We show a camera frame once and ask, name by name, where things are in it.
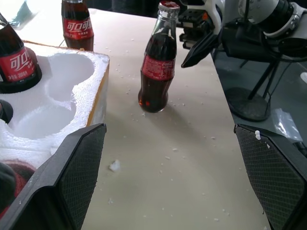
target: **coca-cola bottle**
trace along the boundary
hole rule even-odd
[[[34,172],[31,165],[21,161],[0,162],[0,219]]]
[[[172,1],[159,3],[158,19],[145,50],[141,68],[139,105],[151,113],[162,111],[175,74],[176,20],[180,7]]]
[[[35,53],[26,48],[0,13],[0,93],[21,92],[42,77]]]
[[[67,47],[93,51],[94,32],[83,0],[62,0],[62,21]]]

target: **white foam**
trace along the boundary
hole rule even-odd
[[[0,120],[0,161],[18,159],[38,168],[68,134],[88,125],[91,112],[91,124],[103,122],[109,57],[25,45],[35,51],[43,76],[29,90],[0,94],[14,110],[8,125]],[[96,110],[92,111],[94,102]]]

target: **beige tabletop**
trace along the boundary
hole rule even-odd
[[[111,61],[108,131],[83,229],[269,228],[250,186],[212,58],[182,69],[188,51],[178,41],[168,105],[157,114],[143,113],[137,102],[140,68],[155,19],[90,12],[94,51]],[[55,30],[58,42],[62,28]],[[34,41],[50,45],[45,36]],[[115,159],[121,164],[117,173],[108,170]]]

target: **round base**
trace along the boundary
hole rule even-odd
[[[248,99],[251,91],[243,88],[231,88],[225,96],[232,113],[242,119],[254,122],[264,121],[271,115],[271,106],[260,95]]]

